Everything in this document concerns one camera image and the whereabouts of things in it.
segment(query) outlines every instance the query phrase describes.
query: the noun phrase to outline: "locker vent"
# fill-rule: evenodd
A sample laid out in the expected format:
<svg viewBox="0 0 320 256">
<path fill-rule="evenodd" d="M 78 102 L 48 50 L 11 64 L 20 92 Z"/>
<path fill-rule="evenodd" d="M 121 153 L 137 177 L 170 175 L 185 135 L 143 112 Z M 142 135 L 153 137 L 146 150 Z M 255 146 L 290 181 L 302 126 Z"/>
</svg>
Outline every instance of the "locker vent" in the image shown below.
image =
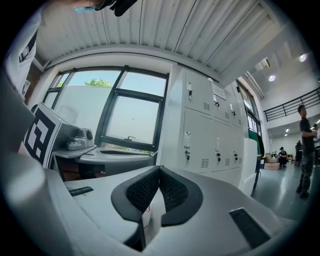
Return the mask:
<svg viewBox="0 0 320 256">
<path fill-rule="evenodd" d="M 204 110 L 210 111 L 210 104 L 204 102 L 203 103 L 203 108 L 204 108 Z"/>
<path fill-rule="evenodd" d="M 209 159 L 203 158 L 201 160 L 201 168 L 208 168 L 208 166 L 209 166 Z"/>
</svg>

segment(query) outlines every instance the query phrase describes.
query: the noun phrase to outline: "floor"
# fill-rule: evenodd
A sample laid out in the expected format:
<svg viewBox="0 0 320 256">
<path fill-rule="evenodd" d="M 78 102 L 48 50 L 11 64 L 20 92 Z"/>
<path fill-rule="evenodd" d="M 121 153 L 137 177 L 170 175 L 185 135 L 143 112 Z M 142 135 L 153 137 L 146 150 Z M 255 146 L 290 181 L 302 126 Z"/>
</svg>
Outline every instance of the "floor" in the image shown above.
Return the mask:
<svg viewBox="0 0 320 256">
<path fill-rule="evenodd" d="M 288 163 L 287 168 L 284 169 L 261 169 L 260 171 L 261 176 L 252 197 L 273 210 L 279 217 L 290 220 L 300 219 L 311 201 L 310 198 L 319 189 L 320 167 L 313 169 L 308 200 L 300 199 L 296 193 L 301 165 Z"/>
</svg>

